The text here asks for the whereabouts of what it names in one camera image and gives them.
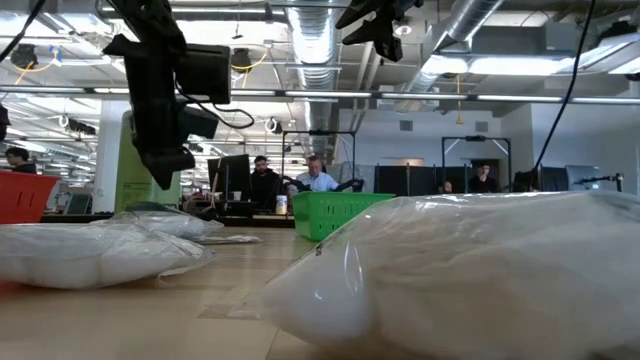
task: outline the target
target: green basket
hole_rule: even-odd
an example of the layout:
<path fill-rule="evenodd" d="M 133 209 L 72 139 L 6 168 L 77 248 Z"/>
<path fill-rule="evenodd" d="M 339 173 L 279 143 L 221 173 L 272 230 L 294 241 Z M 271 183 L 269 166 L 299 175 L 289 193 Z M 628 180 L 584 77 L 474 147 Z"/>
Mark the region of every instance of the green basket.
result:
<path fill-rule="evenodd" d="M 391 198 L 391 194 L 300 193 L 293 197 L 296 232 L 312 241 L 322 241 L 372 204 Z"/>

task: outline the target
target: plastic bag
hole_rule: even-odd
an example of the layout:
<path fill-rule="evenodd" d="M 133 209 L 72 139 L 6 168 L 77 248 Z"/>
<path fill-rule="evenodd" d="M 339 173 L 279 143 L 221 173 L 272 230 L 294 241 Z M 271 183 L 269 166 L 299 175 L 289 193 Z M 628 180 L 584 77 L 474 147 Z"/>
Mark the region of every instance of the plastic bag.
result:
<path fill-rule="evenodd" d="M 213 251 L 141 226 L 0 226 L 0 280 L 59 289 L 109 286 L 203 266 Z"/>
<path fill-rule="evenodd" d="M 398 198 L 263 290 L 262 316 L 358 358 L 572 360 L 640 337 L 640 202 Z"/>
<path fill-rule="evenodd" d="M 136 211 L 120 213 L 108 220 L 98 220 L 92 224 L 137 224 L 153 231 L 199 242 L 208 233 L 224 227 L 217 221 L 203 221 L 185 213 L 167 211 Z"/>

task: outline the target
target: red bin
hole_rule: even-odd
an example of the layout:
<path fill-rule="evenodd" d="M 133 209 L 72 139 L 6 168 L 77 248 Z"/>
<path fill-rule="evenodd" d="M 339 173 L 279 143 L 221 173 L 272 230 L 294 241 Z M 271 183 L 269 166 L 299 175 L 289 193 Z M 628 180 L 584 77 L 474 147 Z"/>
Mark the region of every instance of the red bin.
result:
<path fill-rule="evenodd" d="M 0 171 L 0 224 L 39 223 L 54 176 Z"/>

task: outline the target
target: silver ductwork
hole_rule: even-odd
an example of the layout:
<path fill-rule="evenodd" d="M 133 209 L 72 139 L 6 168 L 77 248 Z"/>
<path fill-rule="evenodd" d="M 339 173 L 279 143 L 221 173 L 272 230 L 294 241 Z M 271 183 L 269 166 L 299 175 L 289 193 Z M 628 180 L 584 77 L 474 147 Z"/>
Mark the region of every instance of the silver ductwork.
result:
<path fill-rule="evenodd" d="M 334 10 L 308 7 L 288 8 L 286 12 L 292 27 L 296 62 L 304 65 L 332 65 L 336 58 Z M 335 70 L 331 69 L 299 69 L 298 79 L 304 90 L 335 88 Z M 330 102 L 306 102 L 307 130 L 328 130 L 331 106 Z M 327 140 L 327 137 L 321 136 L 311 138 L 311 146 L 316 155 L 326 155 Z"/>
<path fill-rule="evenodd" d="M 436 82 L 440 73 L 424 71 L 431 54 L 439 49 L 451 46 L 456 43 L 471 42 L 482 25 L 489 19 L 502 5 L 504 0 L 457 0 L 451 9 L 451 16 L 441 24 L 431 27 L 427 33 L 425 41 L 427 49 L 426 56 L 423 57 L 422 68 L 408 83 L 404 92 L 427 92 Z M 411 108 L 411 101 L 399 101 L 394 106 L 398 112 L 407 112 Z"/>

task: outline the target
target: wooden table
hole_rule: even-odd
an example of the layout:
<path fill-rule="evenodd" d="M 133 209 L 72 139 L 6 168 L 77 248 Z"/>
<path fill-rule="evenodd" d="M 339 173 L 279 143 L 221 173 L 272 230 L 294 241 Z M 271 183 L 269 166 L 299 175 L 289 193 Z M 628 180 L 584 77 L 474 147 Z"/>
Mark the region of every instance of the wooden table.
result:
<path fill-rule="evenodd" d="M 319 359 L 255 317 L 251 294 L 313 247 L 289 229 L 225 228 L 256 244 L 214 246 L 208 266 L 89 291 L 0 293 L 2 360 Z"/>

